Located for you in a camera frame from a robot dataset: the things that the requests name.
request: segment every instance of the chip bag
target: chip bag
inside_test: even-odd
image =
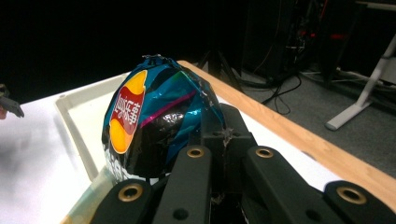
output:
[[[106,167],[117,181],[171,172],[177,153],[211,110],[224,123],[210,84],[161,55],[144,56],[120,84],[105,114]]]

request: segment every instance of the wooden strip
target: wooden strip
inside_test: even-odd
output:
[[[336,175],[367,189],[393,211],[396,211],[395,178],[277,114],[193,64],[186,61],[178,61],[178,63],[190,68],[198,76],[207,80],[216,95],[246,113],[285,141],[315,158],[317,162]]]

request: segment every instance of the gray carpet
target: gray carpet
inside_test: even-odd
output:
[[[324,83],[321,74],[315,71],[302,71],[299,77],[301,85],[298,88],[278,96],[266,106],[396,178],[396,107],[393,101],[377,94],[382,90],[375,88],[371,97],[374,102],[369,107],[337,131],[331,131],[325,123],[356,103],[365,82],[349,81],[349,77],[348,81],[338,78],[332,83]],[[240,78],[264,82],[262,77],[247,72],[243,72]],[[228,78],[223,75],[221,79],[227,82]],[[299,78],[289,77],[280,92],[295,88],[298,84]],[[259,102],[275,91],[253,89],[243,84],[241,87],[246,95]],[[396,95],[396,91],[387,91],[387,97]]]

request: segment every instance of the white tray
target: white tray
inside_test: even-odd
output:
[[[106,110],[114,91],[127,76],[124,73],[69,91],[55,101],[91,181],[106,164],[101,141]]]

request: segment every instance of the black equipment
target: black equipment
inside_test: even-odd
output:
[[[258,146],[239,111],[220,104],[226,129],[202,114],[170,175],[129,179],[99,204],[98,223],[396,223],[367,190],[347,181],[309,186],[274,148]]]

